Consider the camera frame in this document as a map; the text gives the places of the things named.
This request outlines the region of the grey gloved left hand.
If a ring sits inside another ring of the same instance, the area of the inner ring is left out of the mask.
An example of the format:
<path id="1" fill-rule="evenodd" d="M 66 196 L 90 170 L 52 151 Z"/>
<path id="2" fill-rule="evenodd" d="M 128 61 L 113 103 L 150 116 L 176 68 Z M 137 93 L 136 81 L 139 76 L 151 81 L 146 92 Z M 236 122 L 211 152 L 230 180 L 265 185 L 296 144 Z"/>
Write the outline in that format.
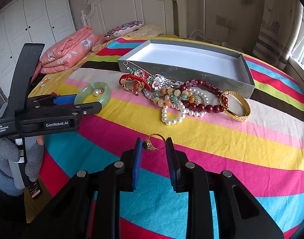
<path id="1" fill-rule="evenodd" d="M 25 174 L 31 182 L 39 177 L 43 161 L 44 136 L 38 136 L 27 152 Z M 0 138 L 0 190 L 9 196 L 20 196 L 23 190 L 16 188 L 9 162 L 18 162 L 20 151 L 8 138 Z"/>

